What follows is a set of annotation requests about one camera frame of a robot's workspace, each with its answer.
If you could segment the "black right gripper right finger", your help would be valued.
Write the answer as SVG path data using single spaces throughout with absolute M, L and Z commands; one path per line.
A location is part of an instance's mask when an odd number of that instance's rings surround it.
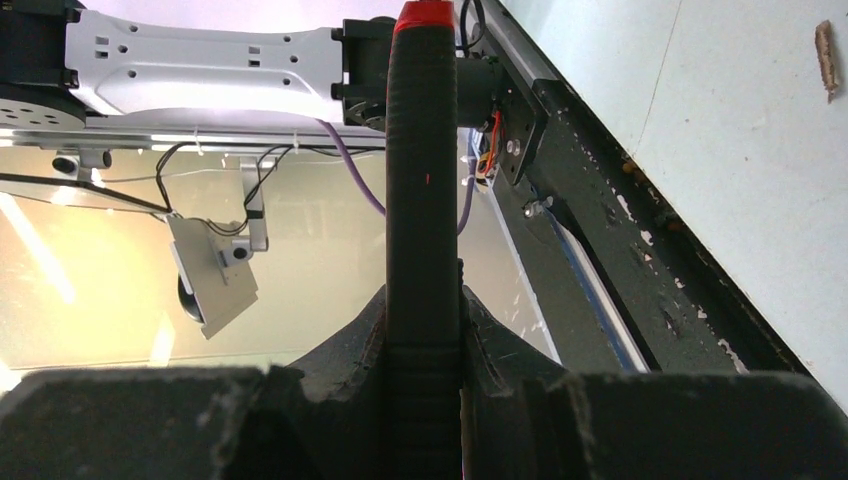
M 807 377 L 570 371 L 462 295 L 470 479 L 847 475 L 846 415 Z

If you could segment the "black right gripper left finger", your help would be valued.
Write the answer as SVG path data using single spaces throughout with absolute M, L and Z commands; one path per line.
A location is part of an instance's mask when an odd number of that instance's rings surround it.
M 5 479 L 375 479 L 385 294 L 296 361 L 51 370 L 1 402 Z

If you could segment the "red black utility knife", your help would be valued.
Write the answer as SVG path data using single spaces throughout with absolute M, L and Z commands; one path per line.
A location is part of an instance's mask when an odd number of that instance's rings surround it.
M 388 479 L 462 475 L 457 124 L 453 5 L 409 1 L 393 30 L 387 84 Z

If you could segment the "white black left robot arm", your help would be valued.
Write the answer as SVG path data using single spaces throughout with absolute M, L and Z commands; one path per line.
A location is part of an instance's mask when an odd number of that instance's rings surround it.
M 257 144 L 319 121 L 385 131 L 391 18 L 244 33 L 143 24 L 76 1 L 1 5 L 1 139 L 45 148 Z

